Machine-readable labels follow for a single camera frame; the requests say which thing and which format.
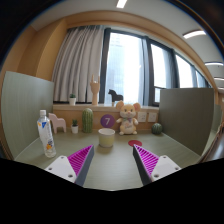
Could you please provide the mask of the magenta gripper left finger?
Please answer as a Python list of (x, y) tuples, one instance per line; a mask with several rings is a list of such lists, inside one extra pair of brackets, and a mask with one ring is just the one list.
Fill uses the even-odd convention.
[(68, 157), (64, 155), (59, 156), (46, 168), (46, 171), (82, 186), (85, 182), (93, 156), (94, 146), (89, 145)]

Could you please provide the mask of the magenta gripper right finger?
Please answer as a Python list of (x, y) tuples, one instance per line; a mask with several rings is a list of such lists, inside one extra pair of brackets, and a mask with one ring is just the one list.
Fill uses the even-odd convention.
[(180, 170), (180, 167), (167, 155), (157, 156), (136, 144), (133, 145), (133, 156), (143, 185)]

